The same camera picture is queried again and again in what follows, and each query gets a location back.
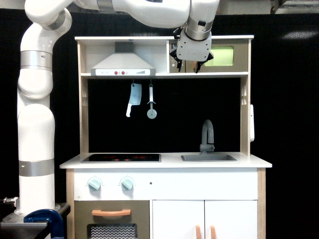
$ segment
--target blue clamp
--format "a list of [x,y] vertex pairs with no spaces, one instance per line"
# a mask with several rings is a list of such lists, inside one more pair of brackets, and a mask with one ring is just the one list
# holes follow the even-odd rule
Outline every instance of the blue clamp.
[[49,222],[52,239],[64,239],[64,226],[61,215],[53,209],[41,209],[26,215],[24,223]]

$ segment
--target wooden toy kitchen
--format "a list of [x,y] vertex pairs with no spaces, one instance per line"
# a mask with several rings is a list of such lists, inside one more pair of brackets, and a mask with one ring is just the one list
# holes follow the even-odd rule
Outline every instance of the wooden toy kitchen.
[[[76,37],[80,154],[60,165],[66,169],[71,206],[69,239],[266,238],[266,168],[272,165],[250,154],[252,39],[213,36],[215,62],[208,61],[195,73],[193,62],[186,61],[181,71],[176,68],[169,55],[177,41],[173,37]],[[121,52],[125,46],[131,52]],[[120,55],[127,65],[114,58]],[[139,105],[131,101],[137,79],[184,78],[240,79],[240,151],[207,149],[213,144],[207,143],[212,127],[205,121],[201,152],[90,152],[89,81],[132,79],[129,117]],[[148,117],[153,120],[151,88]]]

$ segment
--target zigzag pattern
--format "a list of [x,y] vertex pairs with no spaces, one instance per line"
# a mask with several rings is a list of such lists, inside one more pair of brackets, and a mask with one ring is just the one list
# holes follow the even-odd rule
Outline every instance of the zigzag pattern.
[[91,239],[137,239],[136,227],[92,227]]

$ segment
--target sink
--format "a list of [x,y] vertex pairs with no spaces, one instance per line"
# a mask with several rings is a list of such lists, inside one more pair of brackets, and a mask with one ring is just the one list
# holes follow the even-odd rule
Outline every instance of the sink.
[[237,161],[227,154],[201,154],[201,155],[182,155],[181,158],[185,162],[229,162]]

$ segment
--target black cooktop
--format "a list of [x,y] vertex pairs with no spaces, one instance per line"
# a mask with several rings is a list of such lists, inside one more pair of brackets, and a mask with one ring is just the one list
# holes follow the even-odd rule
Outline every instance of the black cooktop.
[[81,163],[159,163],[160,161],[159,153],[95,153]]

